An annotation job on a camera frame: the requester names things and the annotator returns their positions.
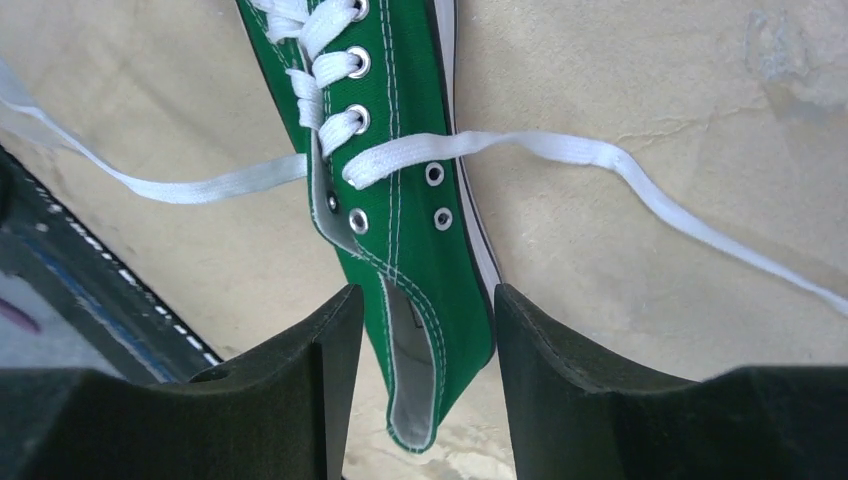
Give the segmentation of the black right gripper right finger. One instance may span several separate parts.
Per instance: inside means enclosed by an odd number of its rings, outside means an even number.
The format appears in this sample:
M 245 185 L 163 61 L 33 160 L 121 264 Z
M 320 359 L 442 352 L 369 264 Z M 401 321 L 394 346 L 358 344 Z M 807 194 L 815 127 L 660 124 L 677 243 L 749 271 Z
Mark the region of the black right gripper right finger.
M 847 370 L 744 366 L 697 382 L 629 360 L 495 291 L 521 479 L 843 479 Z

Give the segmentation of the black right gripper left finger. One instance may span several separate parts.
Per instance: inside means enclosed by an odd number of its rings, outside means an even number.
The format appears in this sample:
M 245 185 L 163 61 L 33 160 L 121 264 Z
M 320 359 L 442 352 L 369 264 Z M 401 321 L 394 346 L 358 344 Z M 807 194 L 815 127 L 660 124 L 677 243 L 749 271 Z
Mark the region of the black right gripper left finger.
M 1 374 L 5 479 L 338 479 L 363 328 L 347 286 L 187 383 L 79 368 Z

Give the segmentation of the green canvas sneaker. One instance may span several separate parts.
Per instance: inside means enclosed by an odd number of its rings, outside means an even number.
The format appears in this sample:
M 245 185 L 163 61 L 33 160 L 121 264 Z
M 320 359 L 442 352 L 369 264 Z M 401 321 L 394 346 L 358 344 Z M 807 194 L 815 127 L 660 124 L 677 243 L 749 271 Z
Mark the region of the green canvas sneaker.
M 452 1 L 241 1 L 238 10 L 294 150 L 310 215 L 362 288 L 388 392 L 390 437 L 421 453 L 495 350 L 500 273 L 461 158 L 426 157 L 356 189 L 358 154 L 455 130 Z

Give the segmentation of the white shoelace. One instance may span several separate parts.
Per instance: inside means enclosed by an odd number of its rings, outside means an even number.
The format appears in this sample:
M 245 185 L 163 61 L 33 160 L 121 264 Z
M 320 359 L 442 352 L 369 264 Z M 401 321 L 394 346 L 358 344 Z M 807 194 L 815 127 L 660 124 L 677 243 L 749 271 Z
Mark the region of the white shoelace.
M 29 94 L 7 63 L 1 65 L 1 102 L 9 110 L 39 122 L 19 136 L 35 143 L 62 139 L 137 195 L 168 204 L 204 204 L 265 191 L 300 178 L 319 165 L 345 142 L 363 133 L 371 116 L 355 104 L 342 113 L 325 116 L 322 91 L 332 82 L 353 74 L 351 52 L 326 53 L 326 47 L 342 31 L 363 16 L 364 6 L 353 1 L 324 1 L 310 11 L 303 1 L 251 1 L 249 11 L 265 20 L 268 41 L 277 44 L 293 39 L 304 55 L 305 68 L 290 68 L 300 124 L 313 134 L 310 150 L 223 174 L 208 180 L 162 183 L 128 176 L 115 169 L 64 129 Z M 759 270 L 810 292 L 835 310 L 847 311 L 846 298 L 825 289 L 768 257 L 714 230 L 671 200 L 646 175 L 633 157 L 619 147 L 583 137 L 545 131 L 494 133 L 466 131 L 454 135 L 418 133 L 389 140 L 357 154 L 341 170 L 343 180 L 363 190 L 405 168 L 459 159 L 499 144 L 519 145 L 550 161 L 595 166 L 619 175 L 660 220 L 677 231 L 709 245 Z

